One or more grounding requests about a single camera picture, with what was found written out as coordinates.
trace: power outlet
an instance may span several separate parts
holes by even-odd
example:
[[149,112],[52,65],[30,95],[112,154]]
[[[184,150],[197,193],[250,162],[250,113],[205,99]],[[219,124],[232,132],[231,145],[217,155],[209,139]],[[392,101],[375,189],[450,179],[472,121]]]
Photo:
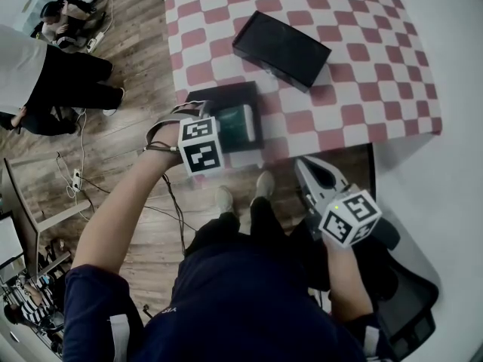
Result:
[[80,192],[81,191],[81,171],[79,169],[74,169],[74,177],[72,178],[72,188],[74,189],[74,192]]

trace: table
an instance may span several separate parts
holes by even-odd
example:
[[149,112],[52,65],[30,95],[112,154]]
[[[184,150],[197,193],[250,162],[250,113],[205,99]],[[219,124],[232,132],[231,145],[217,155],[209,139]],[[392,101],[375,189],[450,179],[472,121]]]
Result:
[[[265,149],[232,153],[232,167],[419,133],[439,133],[429,63],[401,0],[166,0],[178,103],[191,91],[255,81]],[[309,94],[233,54],[255,10],[332,50]]]
[[[20,191],[17,181],[15,180],[13,167],[47,159],[55,159],[57,157],[58,154],[54,152],[33,155],[26,158],[17,158],[14,160],[4,158],[2,162],[2,197],[4,212],[12,213],[20,244],[23,248],[26,269],[35,282],[39,275],[47,273],[45,270],[38,270],[38,238],[40,234],[55,224],[88,209],[90,203],[89,201],[83,201],[55,216],[37,222]],[[53,267],[59,265],[62,261],[66,260],[66,258],[67,257],[65,256],[61,256],[55,262],[49,264],[49,271]]]

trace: black hair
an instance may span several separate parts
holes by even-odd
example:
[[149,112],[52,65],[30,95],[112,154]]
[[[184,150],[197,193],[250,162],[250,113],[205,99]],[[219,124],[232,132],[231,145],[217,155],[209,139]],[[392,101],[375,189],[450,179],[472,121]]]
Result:
[[19,305],[15,308],[13,306],[14,305],[6,305],[3,308],[5,317],[12,324],[23,324],[25,319],[22,314],[22,308]]
[[40,18],[43,19],[44,17],[59,16],[62,7],[63,2],[61,0],[57,0],[56,2],[48,2],[40,11]]

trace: desk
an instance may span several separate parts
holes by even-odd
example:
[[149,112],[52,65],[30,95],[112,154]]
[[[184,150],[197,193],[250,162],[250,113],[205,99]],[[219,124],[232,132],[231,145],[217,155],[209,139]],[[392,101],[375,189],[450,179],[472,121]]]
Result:
[[55,224],[74,216],[90,207],[89,201],[83,201],[74,207],[64,210],[55,216],[44,221],[37,222],[30,212],[25,198],[20,191],[17,181],[14,177],[13,167],[29,164],[32,162],[43,161],[47,159],[55,159],[58,154],[47,153],[43,155],[34,155],[26,158],[17,158],[14,160],[3,159],[2,162],[2,196],[4,212],[12,212],[15,228],[19,236],[20,244],[23,248],[25,263],[30,277],[36,281],[39,275],[44,272],[38,270],[38,238],[39,235]]
[[[232,153],[233,167],[418,133],[438,133],[429,63],[401,0],[166,0],[177,102],[189,92],[255,81],[265,152]],[[233,53],[256,10],[332,50],[308,94]]]

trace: person in striped shirt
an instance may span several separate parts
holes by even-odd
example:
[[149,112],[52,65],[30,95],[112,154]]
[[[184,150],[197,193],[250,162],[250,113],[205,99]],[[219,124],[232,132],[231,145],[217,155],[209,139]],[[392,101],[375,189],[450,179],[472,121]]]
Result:
[[62,324],[63,319],[55,315],[54,297],[45,281],[39,278],[35,287],[26,283],[24,286],[24,292],[27,295],[25,302],[21,305],[6,305],[5,317],[13,324],[25,324],[32,327],[40,325],[46,317],[54,314],[54,322]]

